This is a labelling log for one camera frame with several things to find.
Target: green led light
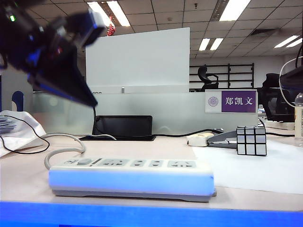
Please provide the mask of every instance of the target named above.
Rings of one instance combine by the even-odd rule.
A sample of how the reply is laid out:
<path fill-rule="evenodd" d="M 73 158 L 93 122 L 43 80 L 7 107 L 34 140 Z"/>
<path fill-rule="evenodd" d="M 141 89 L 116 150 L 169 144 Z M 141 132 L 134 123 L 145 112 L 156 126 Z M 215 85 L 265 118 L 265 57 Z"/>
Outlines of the green led light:
<path fill-rule="evenodd" d="M 9 18 L 10 18 L 10 20 L 11 20 L 12 22 L 14 22 L 14 21 L 16 20 L 16 18 L 15 18 L 14 15 L 11 15 Z"/>

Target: water bottle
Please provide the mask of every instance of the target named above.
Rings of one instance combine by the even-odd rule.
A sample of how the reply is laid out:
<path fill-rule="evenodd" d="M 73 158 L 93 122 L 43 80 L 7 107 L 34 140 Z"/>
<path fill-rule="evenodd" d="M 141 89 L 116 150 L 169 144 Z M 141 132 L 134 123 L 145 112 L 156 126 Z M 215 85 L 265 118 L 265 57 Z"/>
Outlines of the water bottle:
<path fill-rule="evenodd" d="M 294 100 L 294 137 L 303 140 L 303 93 L 300 92 Z"/>

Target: black office chair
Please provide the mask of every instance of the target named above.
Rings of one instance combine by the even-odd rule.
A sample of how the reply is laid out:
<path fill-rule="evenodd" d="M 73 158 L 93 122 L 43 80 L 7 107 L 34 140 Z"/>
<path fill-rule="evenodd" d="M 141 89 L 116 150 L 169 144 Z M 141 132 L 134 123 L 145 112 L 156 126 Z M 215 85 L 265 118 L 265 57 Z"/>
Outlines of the black office chair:
<path fill-rule="evenodd" d="M 263 87 L 257 88 L 258 103 L 263 105 L 267 119 L 277 122 L 294 122 L 294 108 L 288 105 L 279 89 L 279 74 L 268 73 Z M 294 95 L 288 90 L 282 90 L 289 102 L 294 101 Z"/>
<path fill-rule="evenodd" d="M 207 72 L 206 66 L 201 66 L 198 69 L 198 76 L 199 76 L 200 80 L 204 83 L 204 85 L 200 91 L 205 92 L 206 89 L 218 89 L 219 88 L 219 77 L 213 73 L 206 73 L 206 72 Z M 213 83 L 213 81 L 208 78 L 211 76 L 217 78 L 217 81 L 215 83 Z"/>

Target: white rubik's cube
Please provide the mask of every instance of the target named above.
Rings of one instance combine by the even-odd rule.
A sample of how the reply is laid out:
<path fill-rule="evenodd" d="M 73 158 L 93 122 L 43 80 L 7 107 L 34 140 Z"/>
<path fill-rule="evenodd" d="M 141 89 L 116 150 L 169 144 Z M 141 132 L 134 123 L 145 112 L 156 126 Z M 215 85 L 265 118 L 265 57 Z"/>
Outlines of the white rubik's cube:
<path fill-rule="evenodd" d="M 237 127 L 238 155 L 266 156 L 266 134 L 264 127 Z"/>

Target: name plate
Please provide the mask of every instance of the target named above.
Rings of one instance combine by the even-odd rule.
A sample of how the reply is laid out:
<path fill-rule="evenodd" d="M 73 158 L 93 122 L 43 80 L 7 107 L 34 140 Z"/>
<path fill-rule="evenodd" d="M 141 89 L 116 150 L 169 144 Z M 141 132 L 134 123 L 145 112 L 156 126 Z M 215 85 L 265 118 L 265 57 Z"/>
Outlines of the name plate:
<path fill-rule="evenodd" d="M 205 113 L 256 114 L 258 98 L 256 90 L 206 90 Z"/>

